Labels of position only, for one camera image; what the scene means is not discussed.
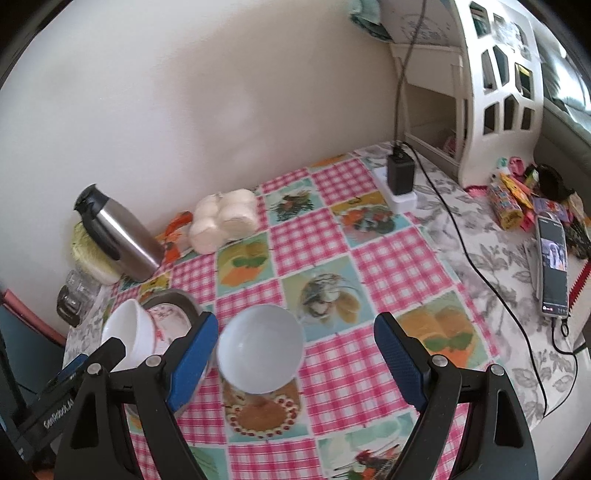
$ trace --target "colorful snack box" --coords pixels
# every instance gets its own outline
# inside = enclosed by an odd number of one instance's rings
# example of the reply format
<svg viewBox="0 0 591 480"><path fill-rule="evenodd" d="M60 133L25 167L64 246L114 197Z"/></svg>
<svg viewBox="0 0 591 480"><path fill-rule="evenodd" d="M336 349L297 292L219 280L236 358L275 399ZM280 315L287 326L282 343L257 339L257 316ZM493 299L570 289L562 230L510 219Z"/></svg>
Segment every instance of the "colorful snack box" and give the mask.
<svg viewBox="0 0 591 480"><path fill-rule="evenodd" d="M509 175L505 175L504 173L501 173L501 180L503 180L505 187L509 189L513 197L515 197L520 204L529 209L534 208L534 206L530 202L530 198L525 194L523 190L521 190L521 188L519 188L519 184L516 180L514 180Z"/></svg>
<svg viewBox="0 0 591 480"><path fill-rule="evenodd" d="M521 225L523 211L515 197L503 184L491 183L488 186L487 195L503 230L511 230Z"/></svg>

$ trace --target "pink checkered tablecloth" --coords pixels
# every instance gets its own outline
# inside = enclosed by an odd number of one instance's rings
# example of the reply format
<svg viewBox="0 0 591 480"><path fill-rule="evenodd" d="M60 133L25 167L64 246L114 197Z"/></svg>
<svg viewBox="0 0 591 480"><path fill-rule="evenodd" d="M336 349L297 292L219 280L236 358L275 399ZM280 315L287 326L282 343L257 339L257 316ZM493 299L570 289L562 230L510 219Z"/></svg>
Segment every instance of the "pink checkered tablecloth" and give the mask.
<svg viewBox="0 0 591 480"><path fill-rule="evenodd" d="M413 216L388 209L371 167L349 153L268 181L254 190L261 225L254 236L186 255L146 284L115 286L111 311L150 288L174 287L211 310L220 329L260 303L285 307L304 325L306 358L294 381L255 401L213 368L178 419L208 478L369 478L364 450L393 465L417 413L375 344L380 312L392 312L409 335L424 325L444 340L469 332L465 350L446 352L458 366L484 369L497 357L464 286ZM253 413L261 403L264 416ZM458 407L436 480L449 476L466 413ZM141 425L129 425L144 476L157 479Z"/></svg>

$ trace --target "white bowl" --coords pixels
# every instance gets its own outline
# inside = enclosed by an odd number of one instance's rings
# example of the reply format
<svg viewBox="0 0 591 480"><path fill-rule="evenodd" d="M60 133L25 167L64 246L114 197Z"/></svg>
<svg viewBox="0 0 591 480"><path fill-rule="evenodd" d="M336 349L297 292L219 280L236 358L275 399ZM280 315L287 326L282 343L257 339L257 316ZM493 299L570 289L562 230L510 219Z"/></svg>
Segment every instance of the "white bowl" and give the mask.
<svg viewBox="0 0 591 480"><path fill-rule="evenodd" d="M103 327L101 345L109 338L116 337L125 345L125 358L113 372L135 368L154 353L154 322L139 302L125 300L111 314Z"/></svg>
<svg viewBox="0 0 591 480"><path fill-rule="evenodd" d="M304 329L277 305L242 310L217 341L222 376L239 390L269 393L295 377L304 359Z"/></svg>

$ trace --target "shelf cutout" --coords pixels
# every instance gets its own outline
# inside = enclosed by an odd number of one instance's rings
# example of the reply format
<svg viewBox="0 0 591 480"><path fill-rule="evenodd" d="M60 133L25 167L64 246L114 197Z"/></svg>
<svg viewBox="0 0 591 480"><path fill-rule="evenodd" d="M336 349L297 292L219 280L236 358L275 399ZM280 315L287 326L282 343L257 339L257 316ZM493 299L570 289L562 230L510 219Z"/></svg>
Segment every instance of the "shelf cutout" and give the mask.
<svg viewBox="0 0 591 480"><path fill-rule="evenodd" d="M496 90L495 72L492 69L491 54L488 50L482 52L482 81L485 93Z"/></svg>
<svg viewBox="0 0 591 480"><path fill-rule="evenodd" d="M468 100L466 100L464 98L463 104L464 104L464 125L466 125L466 122L468 121ZM464 141L466 141L467 138L468 138L468 129L464 128Z"/></svg>
<svg viewBox="0 0 591 480"><path fill-rule="evenodd" d="M531 108L525 107L523 109L523 118L521 119L521 129L529 130L531 128L531 120L534 116L534 111Z"/></svg>
<svg viewBox="0 0 591 480"><path fill-rule="evenodd" d="M492 36L497 43L507 43L507 22L497 14L492 16Z"/></svg>
<svg viewBox="0 0 591 480"><path fill-rule="evenodd" d="M513 95L509 95L507 98L505 98L505 115L503 118L503 130L513 130L513 125L515 125L516 113L517 100Z"/></svg>
<svg viewBox="0 0 591 480"><path fill-rule="evenodd" d="M499 76L501 77L501 85L507 85L509 83L509 59L507 55L498 47L492 47L492 51L495 53L496 64L499 67Z"/></svg>
<svg viewBox="0 0 591 480"><path fill-rule="evenodd" d="M478 38L484 37L491 33L491 24L488 21L488 13L486 8L481 7L475 2L470 4L470 13L472 14L472 21L474 22L474 30Z"/></svg>
<svg viewBox="0 0 591 480"><path fill-rule="evenodd" d="M534 95L534 82L531 70L526 69L523 65L515 64L515 86L520 94L525 98L531 99Z"/></svg>
<svg viewBox="0 0 591 480"><path fill-rule="evenodd" d="M483 135L494 133L496 130L496 119L499 116L499 102L493 103L484 110Z"/></svg>
<svg viewBox="0 0 591 480"><path fill-rule="evenodd" d="M523 29L517 25L516 23L512 22L516 27L517 30L519 30L519 39L521 40L521 43L523 43L523 45L527 46L527 37L525 36L525 32L523 31Z"/></svg>

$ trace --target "black thermos lid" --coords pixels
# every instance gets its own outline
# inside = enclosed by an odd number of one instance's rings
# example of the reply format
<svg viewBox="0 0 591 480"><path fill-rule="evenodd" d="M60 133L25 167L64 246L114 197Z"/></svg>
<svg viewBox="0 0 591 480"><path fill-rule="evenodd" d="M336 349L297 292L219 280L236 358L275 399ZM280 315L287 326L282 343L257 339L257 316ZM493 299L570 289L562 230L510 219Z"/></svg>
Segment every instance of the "black thermos lid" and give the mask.
<svg viewBox="0 0 591 480"><path fill-rule="evenodd" d="M88 185L76 199L74 210L80 215L89 214L95 218L105 206L109 197L96 188L96 183Z"/></svg>

